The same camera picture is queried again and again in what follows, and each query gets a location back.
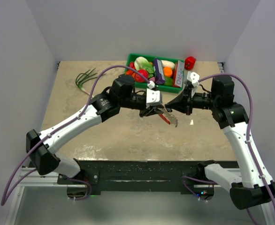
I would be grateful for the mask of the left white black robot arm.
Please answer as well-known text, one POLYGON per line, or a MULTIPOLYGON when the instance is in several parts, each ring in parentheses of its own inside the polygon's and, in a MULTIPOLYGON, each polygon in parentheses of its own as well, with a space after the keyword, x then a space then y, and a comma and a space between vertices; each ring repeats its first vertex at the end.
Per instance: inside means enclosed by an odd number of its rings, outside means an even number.
POLYGON ((134 79, 120 75, 111 86, 91 98, 90 102, 59 124, 26 134, 26 152, 40 175, 51 172, 66 175, 74 184, 84 180, 76 159, 58 155, 59 149, 85 130, 117 115, 121 108, 139 110, 140 117, 162 114, 162 93, 150 82, 143 94, 137 94, 134 79))

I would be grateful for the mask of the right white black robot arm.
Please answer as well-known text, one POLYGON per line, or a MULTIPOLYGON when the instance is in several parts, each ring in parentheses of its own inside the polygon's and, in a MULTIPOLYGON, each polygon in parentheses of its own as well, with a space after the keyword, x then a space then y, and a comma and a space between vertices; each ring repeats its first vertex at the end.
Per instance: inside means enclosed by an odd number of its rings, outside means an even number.
POLYGON ((168 111, 186 115, 193 109, 207 109, 226 135, 237 159, 240 176, 231 174, 213 161, 200 162, 195 178, 201 184, 216 183, 229 192, 239 210, 268 203, 275 198, 275 181, 265 168, 255 146, 250 127, 252 115, 234 101, 234 81, 230 75, 211 76, 208 94, 196 92, 200 79, 191 77, 175 99, 166 104, 168 111))

